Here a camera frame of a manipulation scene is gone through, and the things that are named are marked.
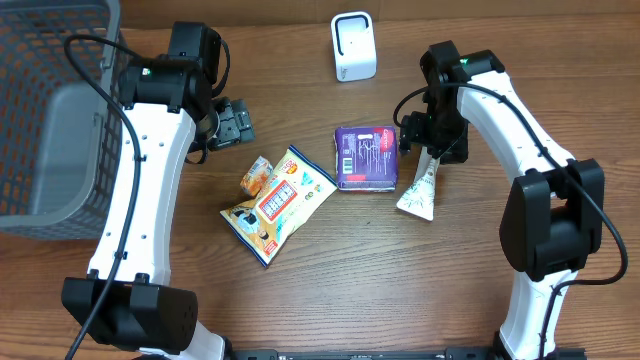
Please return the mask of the small orange candy pack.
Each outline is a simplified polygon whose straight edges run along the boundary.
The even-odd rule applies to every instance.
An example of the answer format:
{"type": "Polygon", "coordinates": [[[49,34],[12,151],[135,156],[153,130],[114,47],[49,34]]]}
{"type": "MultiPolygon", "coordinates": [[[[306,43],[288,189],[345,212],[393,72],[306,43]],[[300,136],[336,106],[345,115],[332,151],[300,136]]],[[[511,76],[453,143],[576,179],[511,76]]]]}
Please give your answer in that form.
{"type": "Polygon", "coordinates": [[[271,163],[266,158],[259,156],[243,176],[240,182],[241,189],[247,195],[255,197],[267,182],[272,171],[271,163]]]}

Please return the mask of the red purple snack packet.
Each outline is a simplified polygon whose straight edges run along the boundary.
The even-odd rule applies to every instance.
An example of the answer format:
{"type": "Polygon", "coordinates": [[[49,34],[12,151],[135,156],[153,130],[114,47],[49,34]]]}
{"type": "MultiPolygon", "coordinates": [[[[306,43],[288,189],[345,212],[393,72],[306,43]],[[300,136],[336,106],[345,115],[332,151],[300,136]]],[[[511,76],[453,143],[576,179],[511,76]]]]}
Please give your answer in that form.
{"type": "Polygon", "coordinates": [[[392,126],[339,127],[334,133],[336,183],[344,192],[393,192],[398,180],[392,126]]]}

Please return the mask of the white orange snack bag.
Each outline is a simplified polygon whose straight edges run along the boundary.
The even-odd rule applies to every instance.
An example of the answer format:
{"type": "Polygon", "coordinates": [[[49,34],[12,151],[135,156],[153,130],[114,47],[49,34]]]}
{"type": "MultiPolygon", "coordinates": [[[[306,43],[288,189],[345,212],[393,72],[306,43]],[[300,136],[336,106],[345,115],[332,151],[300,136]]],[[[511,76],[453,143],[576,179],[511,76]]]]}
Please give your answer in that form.
{"type": "Polygon", "coordinates": [[[291,145],[256,197],[220,214],[236,237],[267,267],[287,238],[336,190],[333,178],[291,145]]]}

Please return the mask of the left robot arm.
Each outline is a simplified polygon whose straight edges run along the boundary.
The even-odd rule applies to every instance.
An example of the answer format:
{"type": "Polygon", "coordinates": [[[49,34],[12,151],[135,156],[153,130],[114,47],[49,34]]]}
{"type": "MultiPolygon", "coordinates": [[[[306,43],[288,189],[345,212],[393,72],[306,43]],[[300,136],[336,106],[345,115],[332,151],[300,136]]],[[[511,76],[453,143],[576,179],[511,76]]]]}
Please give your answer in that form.
{"type": "Polygon", "coordinates": [[[191,153],[255,137],[242,100],[223,95],[227,43],[212,28],[177,22],[165,54],[132,54],[108,108],[124,133],[104,231],[82,278],[64,281],[79,337],[142,359],[229,359],[230,341],[198,319],[195,293],[170,284],[170,231],[191,153]]]}

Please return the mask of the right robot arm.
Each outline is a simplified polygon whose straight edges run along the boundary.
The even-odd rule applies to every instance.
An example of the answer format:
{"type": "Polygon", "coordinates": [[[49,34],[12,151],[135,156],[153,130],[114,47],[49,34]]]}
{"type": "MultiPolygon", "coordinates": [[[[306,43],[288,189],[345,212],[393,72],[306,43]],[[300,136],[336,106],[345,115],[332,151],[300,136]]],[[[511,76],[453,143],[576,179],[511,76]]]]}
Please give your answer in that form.
{"type": "Polygon", "coordinates": [[[393,116],[400,153],[420,145],[435,160],[463,163],[475,127],[510,183],[499,239],[514,283],[488,358],[585,358],[583,349],[557,348],[554,335],[568,288],[601,245],[602,168],[576,160],[544,131],[492,51],[461,55],[445,41],[419,64],[427,85],[416,93],[427,108],[393,116]]]}

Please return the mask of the white barcode scanner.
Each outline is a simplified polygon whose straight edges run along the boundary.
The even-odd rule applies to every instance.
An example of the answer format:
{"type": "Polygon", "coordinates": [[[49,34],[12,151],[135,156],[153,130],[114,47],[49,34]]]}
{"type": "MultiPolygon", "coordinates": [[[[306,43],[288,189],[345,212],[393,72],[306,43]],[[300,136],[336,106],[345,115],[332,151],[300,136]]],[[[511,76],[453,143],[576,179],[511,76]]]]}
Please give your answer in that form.
{"type": "Polygon", "coordinates": [[[330,23],[336,78],[352,82],[373,78],[377,54],[373,20],[369,13],[353,11],[335,15],[330,23]]]}

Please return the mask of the grey plastic mesh basket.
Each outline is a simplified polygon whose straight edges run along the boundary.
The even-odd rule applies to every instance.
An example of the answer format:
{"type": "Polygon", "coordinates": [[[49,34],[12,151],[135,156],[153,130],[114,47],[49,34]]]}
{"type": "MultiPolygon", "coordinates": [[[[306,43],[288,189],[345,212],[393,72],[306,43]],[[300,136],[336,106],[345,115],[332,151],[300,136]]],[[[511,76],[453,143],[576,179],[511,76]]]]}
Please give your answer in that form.
{"type": "Polygon", "coordinates": [[[95,239],[107,218],[122,123],[70,65],[64,41],[122,42],[117,0],[1,4],[1,230],[95,239]]]}

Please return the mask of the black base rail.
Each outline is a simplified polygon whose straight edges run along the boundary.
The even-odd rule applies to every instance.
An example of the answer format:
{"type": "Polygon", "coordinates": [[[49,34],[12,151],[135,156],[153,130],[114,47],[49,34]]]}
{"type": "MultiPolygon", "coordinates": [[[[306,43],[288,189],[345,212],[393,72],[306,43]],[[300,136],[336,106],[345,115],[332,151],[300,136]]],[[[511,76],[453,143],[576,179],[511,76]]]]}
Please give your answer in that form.
{"type": "Polygon", "coordinates": [[[235,360],[485,360],[501,359],[489,347],[453,347],[440,351],[278,352],[273,349],[235,350],[235,360]]]}

